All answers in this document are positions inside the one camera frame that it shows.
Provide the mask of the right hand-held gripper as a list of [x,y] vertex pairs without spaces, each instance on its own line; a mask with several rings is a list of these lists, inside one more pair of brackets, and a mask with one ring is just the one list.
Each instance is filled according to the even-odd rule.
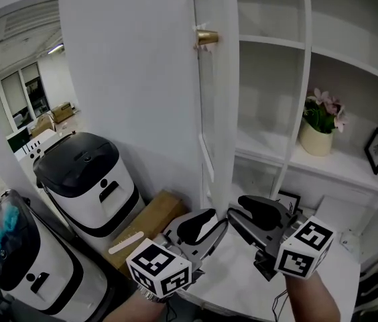
[[[274,244],[274,230],[292,220],[289,211],[271,199],[243,195],[238,204],[247,211],[229,208],[227,218],[248,244]],[[268,281],[278,272],[306,280],[325,259],[333,240],[333,228],[315,216],[304,217],[282,233],[275,255],[259,250],[253,264]]]

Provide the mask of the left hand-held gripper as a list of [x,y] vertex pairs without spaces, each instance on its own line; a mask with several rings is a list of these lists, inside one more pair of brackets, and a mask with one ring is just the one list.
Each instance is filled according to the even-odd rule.
[[166,233],[145,239],[126,259],[132,279],[155,297],[194,284],[204,274],[202,260],[216,250],[229,226],[227,218],[221,219],[200,236],[215,217],[213,208],[192,211],[175,218]]

